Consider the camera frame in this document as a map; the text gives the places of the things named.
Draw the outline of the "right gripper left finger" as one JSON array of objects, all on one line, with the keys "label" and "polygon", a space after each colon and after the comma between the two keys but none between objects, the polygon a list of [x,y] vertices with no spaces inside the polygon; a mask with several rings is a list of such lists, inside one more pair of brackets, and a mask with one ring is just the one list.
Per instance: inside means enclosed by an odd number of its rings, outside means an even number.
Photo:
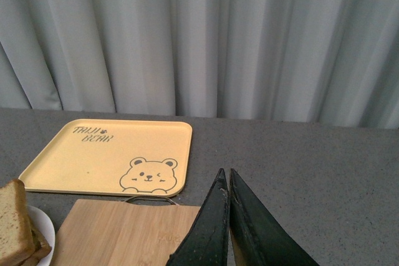
[{"label": "right gripper left finger", "polygon": [[167,265],[226,265],[228,261],[230,196],[220,169],[186,237]]}]

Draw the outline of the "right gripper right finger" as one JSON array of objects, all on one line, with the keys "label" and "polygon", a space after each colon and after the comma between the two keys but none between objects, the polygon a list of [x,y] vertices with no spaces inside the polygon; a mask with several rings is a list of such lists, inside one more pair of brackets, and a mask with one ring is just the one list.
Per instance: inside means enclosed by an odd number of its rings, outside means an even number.
[{"label": "right gripper right finger", "polygon": [[230,229],[246,265],[317,265],[283,229],[235,169],[230,172]]}]

